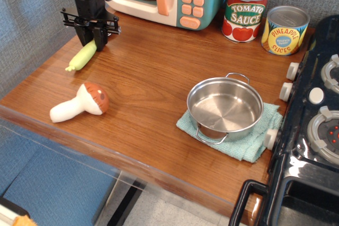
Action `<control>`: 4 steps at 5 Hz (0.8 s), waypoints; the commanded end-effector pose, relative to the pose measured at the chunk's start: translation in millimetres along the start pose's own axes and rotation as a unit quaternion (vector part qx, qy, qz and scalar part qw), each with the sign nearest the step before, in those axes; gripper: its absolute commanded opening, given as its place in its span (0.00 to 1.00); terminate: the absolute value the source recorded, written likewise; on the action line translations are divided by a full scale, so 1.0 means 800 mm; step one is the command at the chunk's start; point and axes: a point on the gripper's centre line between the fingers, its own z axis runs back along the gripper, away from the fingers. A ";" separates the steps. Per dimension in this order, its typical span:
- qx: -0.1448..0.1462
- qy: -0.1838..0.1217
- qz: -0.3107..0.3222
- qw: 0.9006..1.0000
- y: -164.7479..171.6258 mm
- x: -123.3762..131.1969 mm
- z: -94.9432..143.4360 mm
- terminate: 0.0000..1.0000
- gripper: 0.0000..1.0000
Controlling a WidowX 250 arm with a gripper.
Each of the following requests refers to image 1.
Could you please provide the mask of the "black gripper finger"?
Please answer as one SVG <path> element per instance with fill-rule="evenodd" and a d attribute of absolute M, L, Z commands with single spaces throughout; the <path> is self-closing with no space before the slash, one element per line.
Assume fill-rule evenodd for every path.
<path fill-rule="evenodd" d="M 93 32 L 87 26 L 75 24 L 74 28 L 82 46 L 93 40 Z"/>
<path fill-rule="evenodd" d="M 97 47 L 97 51 L 98 52 L 102 51 L 108 42 L 107 30 L 104 28 L 94 28 L 93 37 L 94 37 L 95 45 Z"/>

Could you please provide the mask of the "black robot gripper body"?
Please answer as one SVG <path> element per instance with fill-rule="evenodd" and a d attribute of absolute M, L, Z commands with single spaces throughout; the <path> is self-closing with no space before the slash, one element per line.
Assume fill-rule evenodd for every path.
<path fill-rule="evenodd" d="M 105 8 L 105 0 L 75 0 L 75 7 L 63 7 L 64 24 L 75 26 L 76 18 L 86 28 L 103 25 L 108 34 L 120 34 L 119 18 Z"/>

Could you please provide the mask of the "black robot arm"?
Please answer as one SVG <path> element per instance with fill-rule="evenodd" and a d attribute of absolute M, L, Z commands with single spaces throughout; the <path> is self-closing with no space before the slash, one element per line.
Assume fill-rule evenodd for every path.
<path fill-rule="evenodd" d="M 94 41 L 97 51 L 102 51 L 110 34 L 120 34 L 119 18 L 107 11 L 105 4 L 111 0 L 74 0 L 75 7 L 63 8 L 64 25 L 75 29 L 83 46 Z"/>

